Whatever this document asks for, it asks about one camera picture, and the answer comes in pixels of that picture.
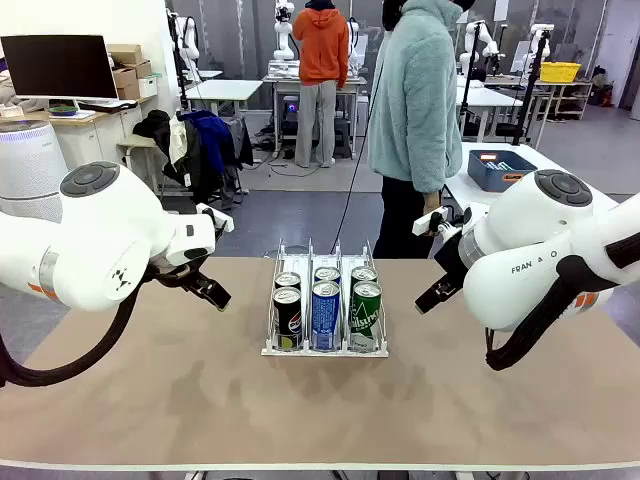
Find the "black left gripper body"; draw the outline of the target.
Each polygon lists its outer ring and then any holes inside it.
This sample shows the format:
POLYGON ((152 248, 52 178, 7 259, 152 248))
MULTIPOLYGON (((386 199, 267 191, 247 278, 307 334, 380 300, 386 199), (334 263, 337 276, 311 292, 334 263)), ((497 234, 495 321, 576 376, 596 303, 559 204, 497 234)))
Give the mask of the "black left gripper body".
POLYGON ((147 280, 156 280, 167 288, 187 289, 187 279, 192 273, 200 273, 200 267, 203 265, 204 259, 196 259, 187 263, 171 268, 160 268, 157 265, 149 264, 147 266, 147 280))

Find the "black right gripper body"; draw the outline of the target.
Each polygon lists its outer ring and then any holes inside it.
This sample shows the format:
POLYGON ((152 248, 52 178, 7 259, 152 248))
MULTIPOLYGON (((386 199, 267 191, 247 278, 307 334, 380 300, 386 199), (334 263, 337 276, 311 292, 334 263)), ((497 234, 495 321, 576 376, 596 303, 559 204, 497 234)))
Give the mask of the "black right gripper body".
POLYGON ((462 240, 461 234, 456 234, 445 241, 434 258, 445 271, 445 275, 439 280, 447 288, 461 288, 469 267, 464 263, 463 254, 459 251, 462 240))

